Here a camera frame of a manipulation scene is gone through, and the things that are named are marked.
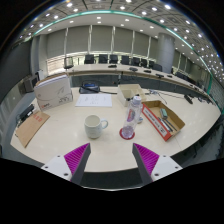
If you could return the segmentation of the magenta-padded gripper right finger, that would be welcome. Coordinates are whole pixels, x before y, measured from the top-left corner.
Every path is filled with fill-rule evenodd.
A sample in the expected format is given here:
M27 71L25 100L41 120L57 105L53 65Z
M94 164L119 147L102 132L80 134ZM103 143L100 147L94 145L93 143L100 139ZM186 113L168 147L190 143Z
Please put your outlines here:
M144 185L182 169L182 167L171 157L167 155L158 155L137 143L133 144L132 153L135 157L140 177Z

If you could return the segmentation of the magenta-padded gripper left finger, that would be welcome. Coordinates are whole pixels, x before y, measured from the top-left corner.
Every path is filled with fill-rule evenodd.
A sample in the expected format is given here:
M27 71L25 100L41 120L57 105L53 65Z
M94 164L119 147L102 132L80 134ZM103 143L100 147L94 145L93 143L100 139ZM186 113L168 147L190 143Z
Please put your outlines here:
M42 169L79 185L90 153L91 147L87 143L65 155L56 155L44 164Z

